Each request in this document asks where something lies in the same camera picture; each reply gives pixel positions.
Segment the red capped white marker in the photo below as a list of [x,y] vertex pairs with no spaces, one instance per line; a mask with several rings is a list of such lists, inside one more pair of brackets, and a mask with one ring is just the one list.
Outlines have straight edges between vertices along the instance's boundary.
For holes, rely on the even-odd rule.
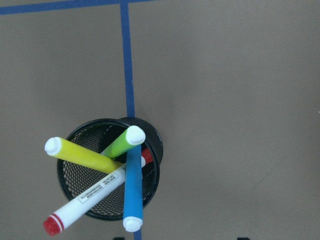
[[[144,149],[141,154],[142,167],[152,163],[153,160],[151,151]],[[125,181],[126,165],[124,164],[49,215],[43,223],[45,231],[50,236],[61,233]]]

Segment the green highlighter pen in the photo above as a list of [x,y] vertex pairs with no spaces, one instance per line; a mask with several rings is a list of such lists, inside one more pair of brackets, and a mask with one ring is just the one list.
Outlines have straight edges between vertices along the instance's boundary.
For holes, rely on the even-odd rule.
[[145,139],[146,134],[139,126],[129,126],[110,145],[108,145],[101,154],[110,159],[115,159],[134,147],[141,145]]

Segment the black mesh pen holder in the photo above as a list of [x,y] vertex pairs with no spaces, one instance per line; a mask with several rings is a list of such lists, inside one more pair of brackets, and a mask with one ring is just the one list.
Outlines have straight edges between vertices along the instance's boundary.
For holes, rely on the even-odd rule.
[[[142,203],[146,207],[155,195],[159,184],[160,164],[164,152],[161,136],[153,125],[136,117],[102,118],[82,124],[71,132],[66,139],[89,150],[101,153],[129,126],[138,126],[145,132],[146,139],[141,149],[143,151],[148,150],[152,158],[151,163],[142,168]],[[104,178],[106,173],[58,159],[57,175],[62,191],[68,200],[72,200]],[[122,220],[124,189],[125,185],[121,184],[92,207],[86,215],[105,221]]]

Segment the yellow highlighter pen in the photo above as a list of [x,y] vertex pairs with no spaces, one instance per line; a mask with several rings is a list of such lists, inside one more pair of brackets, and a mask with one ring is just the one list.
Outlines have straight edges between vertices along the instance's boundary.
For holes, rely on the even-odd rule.
[[109,174],[123,164],[61,137],[51,137],[44,145],[52,157]]

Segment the blue highlighter pen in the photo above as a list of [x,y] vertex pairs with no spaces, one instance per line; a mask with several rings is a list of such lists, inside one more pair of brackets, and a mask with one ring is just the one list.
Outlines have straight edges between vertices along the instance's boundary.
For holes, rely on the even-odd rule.
[[138,145],[126,155],[123,227],[134,233],[143,224],[142,151]]

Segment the brown paper table mat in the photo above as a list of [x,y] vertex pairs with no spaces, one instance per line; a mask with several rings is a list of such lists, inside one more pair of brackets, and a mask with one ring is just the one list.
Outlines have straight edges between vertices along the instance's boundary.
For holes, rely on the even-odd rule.
[[[320,3],[129,5],[135,114],[164,154],[145,240],[320,237]],[[67,199],[44,151],[126,115],[118,5],[0,18],[0,237],[47,240]]]

